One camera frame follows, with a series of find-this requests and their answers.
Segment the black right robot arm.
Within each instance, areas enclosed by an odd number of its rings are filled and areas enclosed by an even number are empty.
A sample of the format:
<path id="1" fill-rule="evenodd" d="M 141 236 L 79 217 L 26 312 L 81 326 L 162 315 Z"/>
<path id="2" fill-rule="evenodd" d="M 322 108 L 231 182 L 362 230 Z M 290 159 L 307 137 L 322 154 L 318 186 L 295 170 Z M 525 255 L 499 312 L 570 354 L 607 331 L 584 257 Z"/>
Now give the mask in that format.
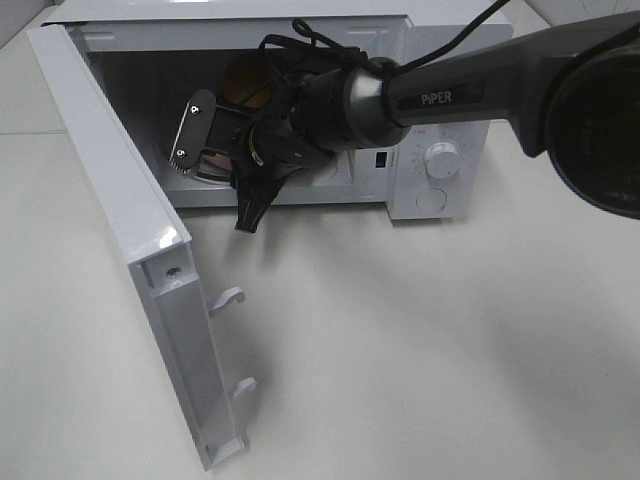
<path id="1" fill-rule="evenodd" d="M 578 197 L 639 215 L 639 15 L 550 27 L 468 54 L 461 35 L 406 64 L 292 22 L 258 48 L 272 91 L 255 114 L 219 108 L 209 146 L 232 162 L 236 229 L 254 232 L 287 179 L 335 154 L 398 144 L 413 126 L 505 120 Z"/>

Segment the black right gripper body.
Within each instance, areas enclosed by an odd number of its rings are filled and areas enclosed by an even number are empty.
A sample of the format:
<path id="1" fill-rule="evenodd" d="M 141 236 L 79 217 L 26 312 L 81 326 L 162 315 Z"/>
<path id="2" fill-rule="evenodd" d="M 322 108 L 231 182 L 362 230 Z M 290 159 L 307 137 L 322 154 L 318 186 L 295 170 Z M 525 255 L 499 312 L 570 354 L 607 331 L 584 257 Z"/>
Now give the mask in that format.
<path id="1" fill-rule="evenodd" d="M 294 131 L 287 115 L 209 107 L 205 118 L 204 150 L 230 160 L 238 198 L 274 198 L 292 174 L 330 163 L 330 153 Z"/>

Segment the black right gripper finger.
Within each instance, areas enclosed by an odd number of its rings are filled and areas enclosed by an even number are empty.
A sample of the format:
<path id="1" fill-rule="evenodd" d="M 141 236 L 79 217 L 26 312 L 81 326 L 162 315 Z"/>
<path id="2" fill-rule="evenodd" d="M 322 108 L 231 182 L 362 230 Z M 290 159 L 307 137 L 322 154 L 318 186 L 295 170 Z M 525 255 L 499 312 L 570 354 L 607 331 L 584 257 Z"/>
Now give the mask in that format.
<path id="1" fill-rule="evenodd" d="M 277 197 L 279 190 L 263 187 L 243 187 L 237 193 L 237 220 L 235 229 L 255 233 L 260 220 Z"/>

